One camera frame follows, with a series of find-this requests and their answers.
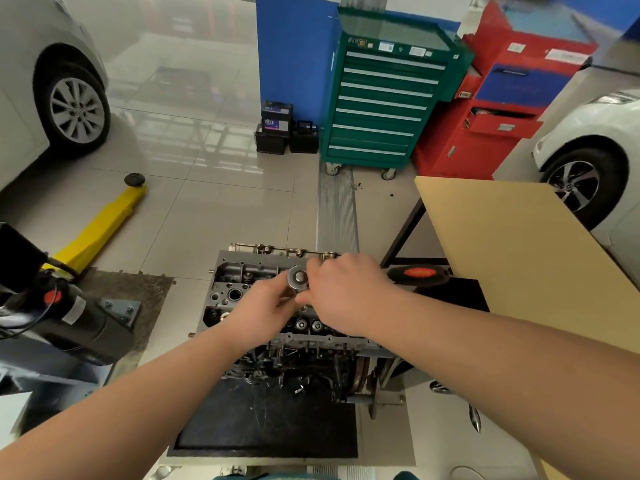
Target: left hand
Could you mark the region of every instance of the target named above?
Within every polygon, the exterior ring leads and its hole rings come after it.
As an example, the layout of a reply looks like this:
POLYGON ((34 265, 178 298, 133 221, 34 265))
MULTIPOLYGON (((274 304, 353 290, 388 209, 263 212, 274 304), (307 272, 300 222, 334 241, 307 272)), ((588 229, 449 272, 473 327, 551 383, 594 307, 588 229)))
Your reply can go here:
POLYGON ((238 354, 266 344, 282 330, 300 308, 287 284, 287 272, 256 281, 224 322, 214 328, 227 330, 238 354))

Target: forearm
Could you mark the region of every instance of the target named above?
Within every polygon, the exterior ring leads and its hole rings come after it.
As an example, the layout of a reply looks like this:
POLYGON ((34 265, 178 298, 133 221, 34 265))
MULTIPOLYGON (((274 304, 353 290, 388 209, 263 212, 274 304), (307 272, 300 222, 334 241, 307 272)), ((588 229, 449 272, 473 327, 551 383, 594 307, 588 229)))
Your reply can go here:
POLYGON ((637 476, 638 355, 530 322, 396 293, 393 302, 400 308, 378 307, 370 338, 455 390, 574 478, 637 476))
POLYGON ((140 480, 242 354, 226 332, 207 330, 28 432, 0 451, 6 477, 140 480))

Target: car wheel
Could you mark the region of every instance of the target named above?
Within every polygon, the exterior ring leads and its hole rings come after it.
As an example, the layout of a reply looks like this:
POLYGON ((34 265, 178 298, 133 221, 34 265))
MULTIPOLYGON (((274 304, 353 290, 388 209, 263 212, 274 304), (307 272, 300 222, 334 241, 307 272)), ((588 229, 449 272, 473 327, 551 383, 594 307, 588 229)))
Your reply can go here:
POLYGON ((600 148, 579 148, 556 158, 542 176, 588 230, 616 206, 627 184, 624 165, 600 148))
POLYGON ((101 83, 84 67, 59 64, 35 83, 35 100, 51 147, 76 158, 98 149, 111 127, 111 111, 101 83))

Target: engine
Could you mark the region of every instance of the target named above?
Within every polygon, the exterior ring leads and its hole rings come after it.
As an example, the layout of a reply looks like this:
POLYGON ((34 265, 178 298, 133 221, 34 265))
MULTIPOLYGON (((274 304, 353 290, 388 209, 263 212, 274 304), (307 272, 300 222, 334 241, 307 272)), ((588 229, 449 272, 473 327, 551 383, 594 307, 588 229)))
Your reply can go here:
MULTIPOLYGON (((305 266, 309 257, 332 259, 336 253, 318 253, 274 246, 232 244, 220 251, 198 331, 223 321, 252 284, 293 266, 305 266)), ((358 398, 364 387, 376 390, 375 364, 397 363, 397 357, 378 344, 340 333, 322 323, 311 306, 297 312, 268 344, 256 347, 233 364, 224 379, 249 384, 287 387, 327 387, 336 402, 366 402, 358 398)))

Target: white car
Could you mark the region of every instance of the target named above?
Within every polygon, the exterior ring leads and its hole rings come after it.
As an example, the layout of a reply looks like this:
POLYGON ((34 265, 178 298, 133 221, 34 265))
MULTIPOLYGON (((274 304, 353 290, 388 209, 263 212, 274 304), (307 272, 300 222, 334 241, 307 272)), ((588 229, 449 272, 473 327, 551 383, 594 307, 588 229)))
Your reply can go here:
POLYGON ((640 286, 640 89, 576 108, 533 156, 541 181, 640 286))
POLYGON ((0 0, 0 189, 50 146, 70 158, 103 144, 107 84, 91 36, 62 0, 0 0))

